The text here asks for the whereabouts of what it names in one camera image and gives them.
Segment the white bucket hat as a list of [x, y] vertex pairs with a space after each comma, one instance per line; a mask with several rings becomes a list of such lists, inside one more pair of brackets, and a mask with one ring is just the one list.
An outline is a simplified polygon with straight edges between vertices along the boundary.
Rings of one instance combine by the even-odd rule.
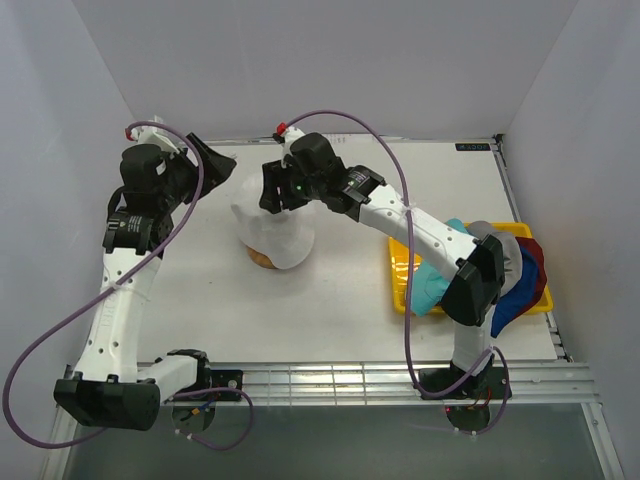
[[276, 269], [288, 270], [302, 263], [315, 241], [315, 209], [306, 205], [294, 211], [271, 214], [259, 207], [261, 174], [247, 177], [231, 200], [240, 241], [266, 256]]

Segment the teal bucket hat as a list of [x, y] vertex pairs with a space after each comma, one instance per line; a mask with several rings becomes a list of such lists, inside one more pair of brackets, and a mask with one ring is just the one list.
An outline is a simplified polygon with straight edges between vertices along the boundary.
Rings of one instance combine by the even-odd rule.
[[422, 260], [413, 275], [410, 310], [417, 316], [428, 314], [442, 299], [450, 281]]

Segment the grey bucket hat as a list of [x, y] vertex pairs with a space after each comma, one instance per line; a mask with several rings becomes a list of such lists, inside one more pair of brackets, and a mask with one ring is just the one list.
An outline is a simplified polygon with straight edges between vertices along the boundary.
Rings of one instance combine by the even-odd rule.
[[508, 231], [498, 230], [491, 223], [483, 220], [468, 224], [466, 230], [480, 240], [487, 235], [491, 235], [501, 243], [505, 280], [501, 288], [500, 297], [504, 297], [521, 279], [523, 271], [522, 254], [515, 236]]

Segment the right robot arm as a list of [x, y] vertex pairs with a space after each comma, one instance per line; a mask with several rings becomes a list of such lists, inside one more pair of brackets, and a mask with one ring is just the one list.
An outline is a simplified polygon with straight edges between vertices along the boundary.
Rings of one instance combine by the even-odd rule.
[[262, 167], [260, 207], [277, 214], [320, 201], [433, 266], [449, 283], [440, 305], [454, 322], [454, 350], [449, 367], [414, 374], [412, 380], [425, 398], [476, 396], [488, 384], [494, 358], [489, 323], [504, 283], [501, 243], [491, 235], [477, 239], [459, 232], [409, 206], [378, 173], [345, 166], [319, 133], [283, 126], [273, 138], [282, 156]]

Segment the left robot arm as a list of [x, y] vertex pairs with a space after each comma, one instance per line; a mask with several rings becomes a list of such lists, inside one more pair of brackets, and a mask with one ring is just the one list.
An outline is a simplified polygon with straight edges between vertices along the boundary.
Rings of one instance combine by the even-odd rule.
[[122, 154], [123, 184], [109, 201], [102, 242], [101, 288], [108, 295], [97, 305], [70, 378], [58, 380], [53, 393], [83, 426], [146, 431], [173, 394], [197, 400], [211, 390], [202, 351], [174, 350], [144, 369], [137, 362], [144, 308], [164, 255], [160, 245], [177, 230], [173, 212], [224, 183], [236, 166], [195, 134], [187, 138], [201, 167], [156, 134]]

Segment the paper label strip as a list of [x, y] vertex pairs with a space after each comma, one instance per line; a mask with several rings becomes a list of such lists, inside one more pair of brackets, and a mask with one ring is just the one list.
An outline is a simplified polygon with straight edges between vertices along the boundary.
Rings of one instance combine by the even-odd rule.
[[348, 145], [348, 144], [377, 144], [377, 139], [371, 134], [339, 134], [324, 133], [323, 136], [328, 139], [332, 145]]

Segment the wooden hat stand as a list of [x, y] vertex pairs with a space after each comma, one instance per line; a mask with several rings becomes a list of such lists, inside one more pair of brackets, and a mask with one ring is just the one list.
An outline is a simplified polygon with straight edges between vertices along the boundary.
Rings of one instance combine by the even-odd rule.
[[250, 260], [254, 264], [258, 265], [261, 268], [277, 270], [277, 267], [273, 264], [273, 262], [271, 261], [271, 259], [268, 256], [266, 256], [266, 255], [264, 255], [264, 254], [262, 254], [262, 253], [260, 253], [260, 252], [258, 252], [256, 250], [254, 250], [254, 249], [252, 249], [250, 247], [246, 247], [246, 250], [247, 250], [247, 254], [248, 254]]

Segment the dark red hat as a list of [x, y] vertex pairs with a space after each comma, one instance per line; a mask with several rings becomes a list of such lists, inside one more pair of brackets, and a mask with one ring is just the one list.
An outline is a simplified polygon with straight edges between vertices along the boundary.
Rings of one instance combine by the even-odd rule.
[[513, 290], [521, 306], [521, 312], [533, 308], [542, 298], [547, 285], [544, 253], [533, 238], [517, 237], [522, 255], [522, 273]]

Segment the blue hat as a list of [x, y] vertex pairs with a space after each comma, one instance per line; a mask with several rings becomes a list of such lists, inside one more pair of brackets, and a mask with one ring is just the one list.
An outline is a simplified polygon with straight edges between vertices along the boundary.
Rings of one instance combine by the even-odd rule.
[[501, 297], [495, 307], [491, 324], [491, 337], [497, 338], [500, 332], [514, 319], [522, 314], [516, 293], [512, 289]]

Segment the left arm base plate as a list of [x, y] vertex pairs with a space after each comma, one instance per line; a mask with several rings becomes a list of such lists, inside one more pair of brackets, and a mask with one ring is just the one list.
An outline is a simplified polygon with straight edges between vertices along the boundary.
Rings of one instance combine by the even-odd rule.
[[237, 402], [241, 395], [235, 390], [243, 388], [244, 371], [240, 369], [210, 369], [203, 372], [203, 378], [192, 386], [178, 391], [167, 402], [180, 400], [202, 402]]

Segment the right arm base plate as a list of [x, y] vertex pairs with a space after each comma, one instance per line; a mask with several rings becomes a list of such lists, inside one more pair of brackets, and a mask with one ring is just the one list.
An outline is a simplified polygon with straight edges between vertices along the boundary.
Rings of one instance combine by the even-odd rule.
[[[421, 369], [419, 383], [427, 391], [436, 393], [449, 388], [458, 381], [464, 372], [450, 364], [446, 368]], [[472, 375], [458, 388], [443, 396], [444, 399], [454, 400], [486, 400], [507, 399], [512, 397], [511, 387], [507, 385], [503, 366], [487, 364], [477, 375]]]

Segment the aluminium front rail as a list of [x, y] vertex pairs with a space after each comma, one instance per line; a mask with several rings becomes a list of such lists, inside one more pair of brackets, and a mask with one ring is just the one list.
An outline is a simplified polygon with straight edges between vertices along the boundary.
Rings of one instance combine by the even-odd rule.
[[[427, 403], [401, 362], [214, 363], [243, 372], [242, 390], [256, 406], [405, 406]], [[566, 361], [508, 363], [514, 404], [581, 404], [601, 400], [586, 364]]]

